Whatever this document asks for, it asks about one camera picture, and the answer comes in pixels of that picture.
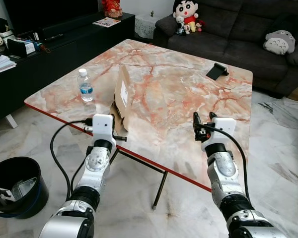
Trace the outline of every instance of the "marble table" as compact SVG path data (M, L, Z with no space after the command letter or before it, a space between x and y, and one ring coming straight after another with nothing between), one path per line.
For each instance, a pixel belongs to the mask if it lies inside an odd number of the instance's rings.
M75 69L27 98L25 104L62 122L108 114L122 64L132 81L132 106L128 141L117 148L211 191L207 156L194 140L192 115L198 111L201 121L208 121L209 112L214 112L237 120L234 136L247 155L252 97L248 70L226 65L229 76L214 81L206 76L212 60L125 40L81 66L92 78L94 102L82 101ZM82 130L83 125L73 127ZM227 149L234 154L243 184L238 149L232 143Z

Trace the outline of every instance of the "magazine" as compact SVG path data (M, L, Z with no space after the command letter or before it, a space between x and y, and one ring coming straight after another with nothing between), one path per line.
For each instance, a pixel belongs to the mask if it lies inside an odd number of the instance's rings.
M93 22L93 24L98 26L111 27L113 25L116 25L119 22L121 21L113 18L105 17L104 19Z

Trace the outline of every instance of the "black tv cabinet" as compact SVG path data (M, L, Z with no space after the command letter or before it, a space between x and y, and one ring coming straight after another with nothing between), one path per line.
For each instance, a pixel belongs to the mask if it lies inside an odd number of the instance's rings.
M103 19L103 12L95 21ZM17 66L0 73L0 119L24 105L24 99L125 39L134 38L135 16L124 13L109 27L93 24L68 31L44 43L51 53L35 52L14 60Z

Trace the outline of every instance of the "white tile floor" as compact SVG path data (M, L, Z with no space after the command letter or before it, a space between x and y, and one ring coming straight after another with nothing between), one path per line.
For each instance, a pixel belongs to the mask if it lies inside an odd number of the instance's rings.
M26 107L12 115L17 128L0 121L0 161L14 156L38 161L50 198L30 219L0 218L0 238L37 238L65 199L65 180L49 151L50 139L62 124ZM57 137L55 150L70 176L89 143L88 135L72 128ZM152 211L160 180L161 174L118 156L97 210L97 237L227 237L211 194L173 175L168 175L158 207ZM287 237L298 238L298 102L253 92L248 181L253 206Z

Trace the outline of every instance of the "bottle label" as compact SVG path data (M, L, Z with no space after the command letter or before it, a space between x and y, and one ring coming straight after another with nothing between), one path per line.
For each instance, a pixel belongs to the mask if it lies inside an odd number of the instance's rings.
M93 88L89 83L82 83L79 89L81 94L91 94L93 92Z

